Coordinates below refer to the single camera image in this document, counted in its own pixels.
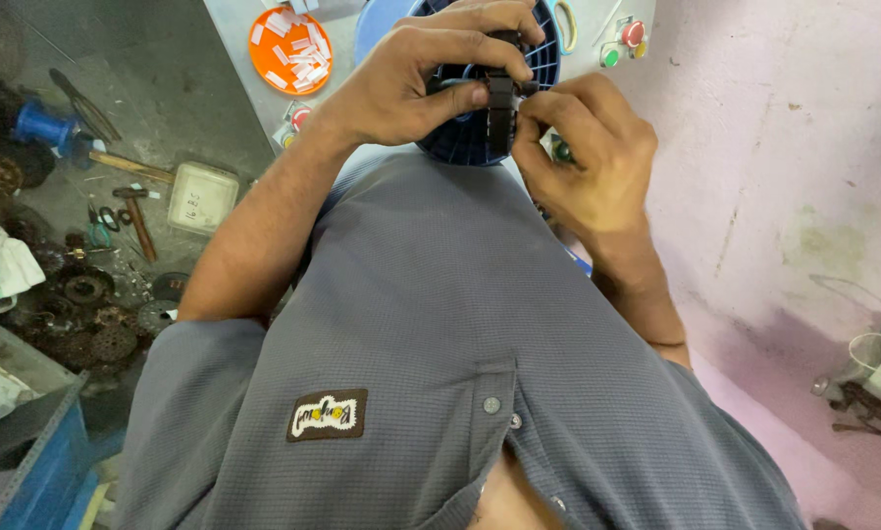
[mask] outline person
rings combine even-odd
[[[425,95],[440,64],[531,79],[486,34],[541,43],[534,4],[401,20],[219,227],[136,389],[120,527],[803,527],[691,372],[644,211],[657,138],[610,80],[524,100],[512,151],[590,280],[504,167],[358,159],[486,105],[480,82]]]

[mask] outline orange tray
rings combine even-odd
[[[299,41],[300,39],[308,39],[310,37],[310,30],[307,29],[305,25],[300,26],[291,26],[290,31],[287,32],[287,36],[281,37],[277,33],[266,28],[267,26],[267,17],[270,16],[271,13],[277,12],[280,13],[284,9],[287,9],[290,12],[293,12],[293,9],[289,7],[276,7],[273,9],[269,9],[265,11],[254,24],[251,25],[251,30],[247,32],[247,52],[251,55],[251,62],[254,64],[254,68],[257,69],[258,74],[260,74],[260,78],[267,82],[268,85],[274,87],[281,92],[288,93],[291,95],[306,95],[309,93],[313,93],[326,84],[329,81],[329,75],[332,74],[332,61],[335,60],[335,56],[331,56],[329,58],[329,67],[327,67],[326,75],[319,80],[318,83],[312,86],[312,88],[306,89],[302,92],[298,92],[293,89],[293,81],[296,81],[296,74],[293,73],[293,64],[283,64],[281,60],[277,58],[277,55],[274,54],[274,46],[281,46],[284,54],[292,55],[296,53],[296,50],[293,49],[291,45],[294,41]],[[323,39],[326,40],[326,44],[329,46],[329,54],[332,55],[332,43],[329,42],[329,35],[326,34],[326,31],[323,30],[323,27],[316,21],[315,18],[304,14],[307,18],[307,23],[316,24],[316,27],[320,30],[320,35],[323,36]],[[260,36],[260,44],[254,45],[251,42],[251,34],[254,32],[254,27],[258,24],[265,26],[263,33]],[[270,81],[270,79],[266,78],[265,75],[268,72],[273,72],[281,77],[284,81],[287,82],[287,88],[282,89],[278,87],[274,83]]]

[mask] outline hand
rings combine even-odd
[[[539,92],[522,102],[517,121],[512,155],[529,193],[585,246],[648,235],[644,201],[656,134],[610,79],[592,74]],[[575,163],[549,158],[540,144],[549,127]]]
[[[482,64],[505,68],[520,81],[532,79],[522,53],[486,33],[517,29],[526,42],[541,43],[545,33],[532,14],[535,4],[460,0],[428,17],[401,19],[312,116],[318,121],[329,115],[358,144],[424,138],[447,120],[483,108],[490,97],[479,81],[426,95],[425,81],[441,64]]]

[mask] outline embroidered patch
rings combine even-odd
[[[365,389],[316,392],[293,404],[287,441],[358,438],[365,429]]]

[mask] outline yellow button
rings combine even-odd
[[[647,42],[640,42],[640,44],[634,50],[634,58],[641,58],[642,56],[647,54]]]

